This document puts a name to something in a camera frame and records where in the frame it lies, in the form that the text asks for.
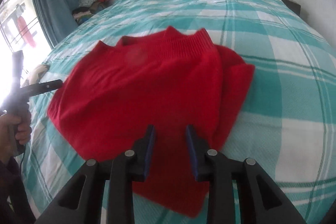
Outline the person's left hand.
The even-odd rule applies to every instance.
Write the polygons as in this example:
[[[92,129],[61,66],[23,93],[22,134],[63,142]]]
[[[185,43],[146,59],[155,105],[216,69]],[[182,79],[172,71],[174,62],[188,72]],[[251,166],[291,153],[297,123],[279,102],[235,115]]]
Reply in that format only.
[[[31,113],[25,108],[23,112],[17,116],[13,114],[2,114],[0,117],[1,126],[1,162],[7,165],[10,159],[14,156],[14,139],[20,145],[25,145],[31,138]]]

